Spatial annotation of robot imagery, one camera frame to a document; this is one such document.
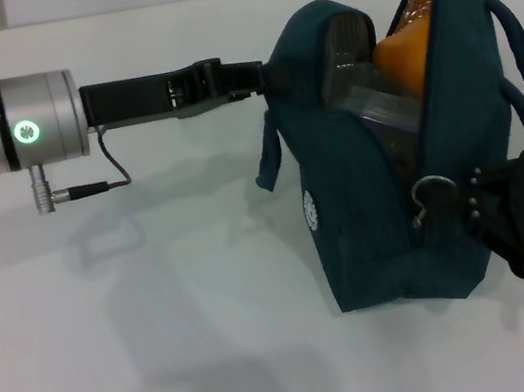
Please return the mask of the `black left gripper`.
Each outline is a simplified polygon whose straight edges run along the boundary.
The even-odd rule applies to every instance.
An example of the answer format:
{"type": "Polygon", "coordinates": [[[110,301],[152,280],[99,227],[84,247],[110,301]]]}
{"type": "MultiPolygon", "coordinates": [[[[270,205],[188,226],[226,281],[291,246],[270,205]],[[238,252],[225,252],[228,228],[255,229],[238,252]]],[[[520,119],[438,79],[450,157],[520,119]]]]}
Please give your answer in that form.
{"type": "Polygon", "coordinates": [[[244,101],[283,88],[282,70],[271,63],[207,59],[173,72],[82,86],[79,94],[89,127],[115,129],[195,117],[227,100],[244,101]]]}

